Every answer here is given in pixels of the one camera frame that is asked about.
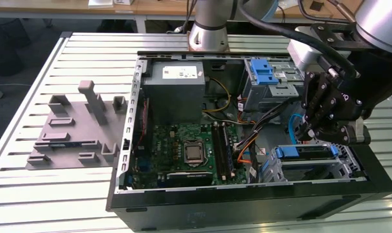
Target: open computer tower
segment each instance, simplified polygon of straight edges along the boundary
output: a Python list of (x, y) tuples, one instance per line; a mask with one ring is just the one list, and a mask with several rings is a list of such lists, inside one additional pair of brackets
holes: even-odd
[(326, 218), (392, 193), (370, 146), (290, 136), (290, 56), (141, 52), (131, 88), (107, 208), (134, 231)]

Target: green motherboard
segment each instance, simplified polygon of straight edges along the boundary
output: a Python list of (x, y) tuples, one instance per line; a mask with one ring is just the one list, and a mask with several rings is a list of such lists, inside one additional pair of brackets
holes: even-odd
[[(247, 183), (243, 166), (237, 165), (233, 178), (222, 179), (218, 175), (213, 127), (211, 124), (155, 126), (151, 156), (142, 156), (137, 161), (138, 171), (134, 176), (137, 188), (162, 188), (162, 179), (173, 172), (211, 172), (214, 174), (211, 185)], [(227, 125), (226, 130), (227, 140), (233, 145), (239, 141), (235, 125)], [(203, 156), (193, 157), (198, 152)]]

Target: motherboard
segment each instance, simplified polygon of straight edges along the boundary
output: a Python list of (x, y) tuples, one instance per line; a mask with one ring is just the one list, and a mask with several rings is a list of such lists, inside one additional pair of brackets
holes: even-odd
[(137, 158), (135, 188), (247, 183), (233, 156), (234, 124), (157, 125), (150, 156)]

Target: ram slot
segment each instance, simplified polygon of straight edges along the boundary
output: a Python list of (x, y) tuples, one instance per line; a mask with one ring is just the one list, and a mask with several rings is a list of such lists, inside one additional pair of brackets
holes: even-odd
[(218, 178), (222, 180), (227, 180), (227, 177), (231, 176), (231, 171), (229, 166), (227, 150), (226, 150), (229, 138), (226, 138), (223, 128), (225, 127), (222, 125), (218, 125), (218, 123), (215, 122), (213, 126), (213, 140), (214, 140), (214, 149), (215, 149)]
[(226, 161), (227, 161), (227, 166), (229, 166), (229, 170), (230, 170), (230, 174), (229, 176), (234, 177), (235, 173), (234, 173), (234, 160), (233, 160), (233, 148), (231, 148), (231, 144), (229, 141), (229, 133), (227, 133), (227, 125), (226, 123), (222, 124), (222, 131), (223, 131), (223, 139), (225, 139), (225, 151), (226, 151)]

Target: slotted aluminum table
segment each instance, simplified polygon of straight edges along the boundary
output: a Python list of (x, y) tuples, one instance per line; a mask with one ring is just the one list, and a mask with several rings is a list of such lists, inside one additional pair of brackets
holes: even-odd
[[(131, 232), (106, 212), (111, 167), (26, 170), (27, 158), (50, 113), (52, 94), (86, 101), (80, 80), (94, 80), (105, 100), (131, 89), (137, 52), (186, 51), (185, 35), (74, 33), (62, 37), (0, 140), (0, 232)], [(287, 53), (279, 36), (231, 35), (231, 51)], [(392, 179), (392, 97), (366, 121), (371, 148)], [(392, 195), (365, 202), (319, 221), (215, 227), (186, 232), (392, 232)]]

